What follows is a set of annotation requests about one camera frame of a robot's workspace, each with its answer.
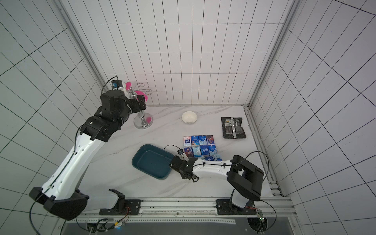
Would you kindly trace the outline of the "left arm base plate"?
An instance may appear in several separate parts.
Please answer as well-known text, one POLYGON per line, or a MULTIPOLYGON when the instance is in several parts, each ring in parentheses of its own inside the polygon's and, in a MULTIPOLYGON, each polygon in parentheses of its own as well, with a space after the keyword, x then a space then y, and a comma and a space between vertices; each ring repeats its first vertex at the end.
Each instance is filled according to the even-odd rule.
POLYGON ((119 202, 111 209, 101 209, 100 215, 113 215, 113 216, 125 216, 127 215, 138 215, 141 208, 141 200, 128 200, 120 199, 119 202))

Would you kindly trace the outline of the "blue red pocket tissue pack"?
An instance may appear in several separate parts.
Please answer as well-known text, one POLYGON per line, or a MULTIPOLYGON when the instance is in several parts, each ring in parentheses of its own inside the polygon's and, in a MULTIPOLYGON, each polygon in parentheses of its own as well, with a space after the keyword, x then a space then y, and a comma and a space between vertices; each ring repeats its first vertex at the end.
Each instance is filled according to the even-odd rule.
POLYGON ((207 145, 214 145, 215 144, 213 135, 207 135, 206 141, 207 141, 207 145))

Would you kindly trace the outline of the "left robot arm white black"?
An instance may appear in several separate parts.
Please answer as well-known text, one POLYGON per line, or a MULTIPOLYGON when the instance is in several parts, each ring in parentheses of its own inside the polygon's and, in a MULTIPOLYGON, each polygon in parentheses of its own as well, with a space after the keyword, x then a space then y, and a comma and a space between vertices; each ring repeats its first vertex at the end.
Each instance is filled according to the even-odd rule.
POLYGON ((73 220, 81 213, 101 209, 110 214, 127 210, 125 196, 117 190, 88 195, 77 185, 97 152, 110 140, 131 114, 146 109, 146 96, 136 92, 126 97, 123 90, 110 90, 100 96, 101 106, 79 127, 75 142, 53 176, 41 187, 34 187, 29 197, 50 214, 73 220))

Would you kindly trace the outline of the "blue red pack second row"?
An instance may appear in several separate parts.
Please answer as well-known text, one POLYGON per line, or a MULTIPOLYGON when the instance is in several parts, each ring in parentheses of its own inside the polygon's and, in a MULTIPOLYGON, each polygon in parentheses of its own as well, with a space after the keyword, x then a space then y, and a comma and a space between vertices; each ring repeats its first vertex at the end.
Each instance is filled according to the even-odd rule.
POLYGON ((192 149, 192 147, 185 147, 185 148, 184 148, 184 152, 185 152, 185 155, 186 155, 188 158, 193 158, 193 157, 194 157, 194 153, 193 153, 193 149, 192 149))

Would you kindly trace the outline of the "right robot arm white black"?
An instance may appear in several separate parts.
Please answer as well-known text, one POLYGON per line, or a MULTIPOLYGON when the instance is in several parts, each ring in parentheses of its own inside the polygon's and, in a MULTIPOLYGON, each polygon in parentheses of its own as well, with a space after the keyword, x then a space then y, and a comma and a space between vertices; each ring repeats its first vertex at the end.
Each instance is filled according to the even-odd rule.
POLYGON ((231 203, 238 208, 245 208, 249 201, 261 200, 264 172, 239 155, 227 161, 207 161, 198 158, 186 161, 175 156, 169 166, 178 172, 182 179, 194 182, 201 178, 226 180, 234 188, 231 203))

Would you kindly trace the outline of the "blue tissue pack second row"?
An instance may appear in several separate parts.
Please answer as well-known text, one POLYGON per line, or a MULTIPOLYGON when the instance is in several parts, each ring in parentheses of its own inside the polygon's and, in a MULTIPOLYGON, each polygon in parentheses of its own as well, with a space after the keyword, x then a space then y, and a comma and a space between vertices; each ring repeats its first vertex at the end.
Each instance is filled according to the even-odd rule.
POLYGON ((210 156, 214 156, 217 154, 216 145, 208 145, 208 150, 209 150, 210 156))

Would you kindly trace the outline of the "blue Tempo pack third row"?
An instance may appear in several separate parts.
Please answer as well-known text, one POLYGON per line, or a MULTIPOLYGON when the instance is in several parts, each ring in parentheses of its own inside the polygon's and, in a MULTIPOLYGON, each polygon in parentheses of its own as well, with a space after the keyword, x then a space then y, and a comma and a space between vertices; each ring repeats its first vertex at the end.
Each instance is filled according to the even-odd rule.
POLYGON ((208 156, 204 158, 206 161, 214 161, 214 158, 212 156, 208 156))

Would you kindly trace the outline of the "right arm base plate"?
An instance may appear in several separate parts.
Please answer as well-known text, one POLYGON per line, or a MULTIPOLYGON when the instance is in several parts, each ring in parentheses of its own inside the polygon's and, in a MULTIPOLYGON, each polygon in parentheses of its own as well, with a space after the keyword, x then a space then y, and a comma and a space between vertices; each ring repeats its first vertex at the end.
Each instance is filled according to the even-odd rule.
POLYGON ((248 201, 244 208, 235 206, 230 199, 217 199, 215 208, 219 215, 256 215, 253 201, 248 201))

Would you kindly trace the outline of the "blue white pocket tissue pack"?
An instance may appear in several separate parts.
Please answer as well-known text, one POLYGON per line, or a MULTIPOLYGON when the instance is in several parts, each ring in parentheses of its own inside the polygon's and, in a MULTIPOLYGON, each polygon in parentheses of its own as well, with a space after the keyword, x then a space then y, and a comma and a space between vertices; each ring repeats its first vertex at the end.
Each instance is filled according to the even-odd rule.
POLYGON ((207 137, 206 135, 200 135, 198 136, 199 138, 199 145, 202 146, 202 145, 207 145, 207 137))

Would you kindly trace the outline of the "dark blue Tempo tissue pack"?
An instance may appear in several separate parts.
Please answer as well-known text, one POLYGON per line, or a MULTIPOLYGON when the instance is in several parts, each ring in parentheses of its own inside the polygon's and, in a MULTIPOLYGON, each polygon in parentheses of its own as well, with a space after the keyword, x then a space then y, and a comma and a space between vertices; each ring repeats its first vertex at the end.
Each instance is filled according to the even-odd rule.
POLYGON ((201 145, 200 151, 202 156, 210 156, 208 145, 201 145))

